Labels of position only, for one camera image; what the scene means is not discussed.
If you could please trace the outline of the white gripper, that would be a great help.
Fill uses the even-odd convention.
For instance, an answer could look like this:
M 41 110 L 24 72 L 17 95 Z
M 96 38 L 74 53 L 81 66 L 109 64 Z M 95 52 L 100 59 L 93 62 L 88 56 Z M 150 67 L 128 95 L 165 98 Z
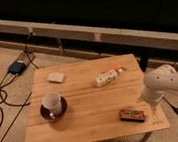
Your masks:
M 147 102 L 147 104 L 151 106 L 151 111 L 153 112 L 153 115 L 156 116 L 157 115 L 156 107 L 163 98 L 163 93 L 151 91 L 150 89 L 148 89 L 143 90 L 141 97 L 143 100 Z

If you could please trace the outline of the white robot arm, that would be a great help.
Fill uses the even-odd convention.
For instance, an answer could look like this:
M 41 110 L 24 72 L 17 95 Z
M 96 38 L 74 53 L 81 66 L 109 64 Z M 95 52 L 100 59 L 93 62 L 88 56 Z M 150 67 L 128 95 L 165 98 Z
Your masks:
M 178 91 L 178 72 L 168 64 L 148 72 L 143 80 L 145 87 L 142 89 L 141 98 L 151 106 L 153 113 L 157 111 L 156 106 L 167 90 Z

